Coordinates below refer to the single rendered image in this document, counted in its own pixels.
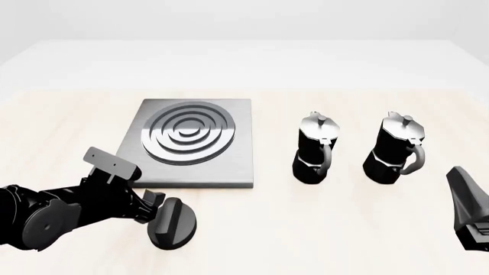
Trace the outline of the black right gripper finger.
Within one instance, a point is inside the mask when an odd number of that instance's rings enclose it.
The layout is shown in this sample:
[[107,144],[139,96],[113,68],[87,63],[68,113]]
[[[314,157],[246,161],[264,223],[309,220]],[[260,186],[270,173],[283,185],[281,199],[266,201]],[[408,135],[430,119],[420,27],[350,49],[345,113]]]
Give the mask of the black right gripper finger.
[[462,167],[446,174],[454,205],[454,229],[489,221],[489,195]]

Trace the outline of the round black stove knob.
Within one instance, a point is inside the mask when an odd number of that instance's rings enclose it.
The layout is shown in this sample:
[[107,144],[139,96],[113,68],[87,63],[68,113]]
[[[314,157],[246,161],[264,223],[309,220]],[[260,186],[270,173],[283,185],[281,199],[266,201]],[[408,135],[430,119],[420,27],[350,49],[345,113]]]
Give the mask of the round black stove knob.
[[147,225],[152,244],[170,251],[187,244],[196,233],[195,212],[181,199],[170,197],[158,209],[156,218]]

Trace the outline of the small flat plate on stalk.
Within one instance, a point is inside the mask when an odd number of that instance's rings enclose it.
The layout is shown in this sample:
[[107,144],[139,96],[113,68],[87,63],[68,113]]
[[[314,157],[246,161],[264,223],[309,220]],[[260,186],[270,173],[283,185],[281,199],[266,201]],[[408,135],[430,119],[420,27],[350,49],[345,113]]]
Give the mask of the small flat plate on stalk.
[[89,177],[104,183],[110,184],[114,180],[123,180],[127,183],[138,180],[142,176],[142,171],[136,164],[96,147],[90,147],[83,160],[93,165]]

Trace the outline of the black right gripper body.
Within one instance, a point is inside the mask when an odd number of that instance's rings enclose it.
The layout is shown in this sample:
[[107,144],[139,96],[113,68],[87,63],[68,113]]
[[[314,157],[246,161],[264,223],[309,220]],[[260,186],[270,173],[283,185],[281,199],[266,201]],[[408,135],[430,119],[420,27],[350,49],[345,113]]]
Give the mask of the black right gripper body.
[[489,252],[489,222],[462,226],[455,234],[466,251]]

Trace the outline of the flat stove plate with rings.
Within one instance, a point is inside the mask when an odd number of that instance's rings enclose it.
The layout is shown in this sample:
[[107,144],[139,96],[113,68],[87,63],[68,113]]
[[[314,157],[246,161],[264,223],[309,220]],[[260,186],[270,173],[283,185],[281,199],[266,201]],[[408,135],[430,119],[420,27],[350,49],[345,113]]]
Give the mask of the flat stove plate with rings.
[[249,99],[145,99],[116,155],[142,171],[135,188],[254,186]]

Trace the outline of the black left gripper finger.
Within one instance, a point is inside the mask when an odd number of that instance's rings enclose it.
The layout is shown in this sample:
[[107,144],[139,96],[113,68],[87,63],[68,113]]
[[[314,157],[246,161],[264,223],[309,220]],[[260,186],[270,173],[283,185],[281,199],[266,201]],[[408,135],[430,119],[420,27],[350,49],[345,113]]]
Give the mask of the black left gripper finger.
[[160,207],[164,203],[166,194],[162,192],[151,192],[146,189],[143,195],[143,201],[150,207]]

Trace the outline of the black and silver moka pot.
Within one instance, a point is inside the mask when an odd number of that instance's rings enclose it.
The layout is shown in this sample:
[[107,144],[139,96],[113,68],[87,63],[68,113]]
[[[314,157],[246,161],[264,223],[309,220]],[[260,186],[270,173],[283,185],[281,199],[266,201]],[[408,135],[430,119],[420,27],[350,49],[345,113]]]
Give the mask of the black and silver moka pot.
[[327,177],[339,132],[339,125],[319,112],[310,112],[303,118],[292,164],[295,178],[301,183],[316,185]]
[[421,169],[426,162],[422,147],[424,127],[409,115],[389,112],[383,118],[374,148],[364,161],[365,175],[382,185]]

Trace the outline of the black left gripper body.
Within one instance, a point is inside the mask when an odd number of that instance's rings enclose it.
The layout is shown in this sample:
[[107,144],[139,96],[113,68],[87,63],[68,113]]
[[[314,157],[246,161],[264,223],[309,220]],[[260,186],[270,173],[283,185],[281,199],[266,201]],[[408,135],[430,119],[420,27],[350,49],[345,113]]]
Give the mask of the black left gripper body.
[[125,200],[123,203],[122,218],[134,219],[140,224],[147,224],[155,219],[157,207],[150,207],[130,187],[123,188]]

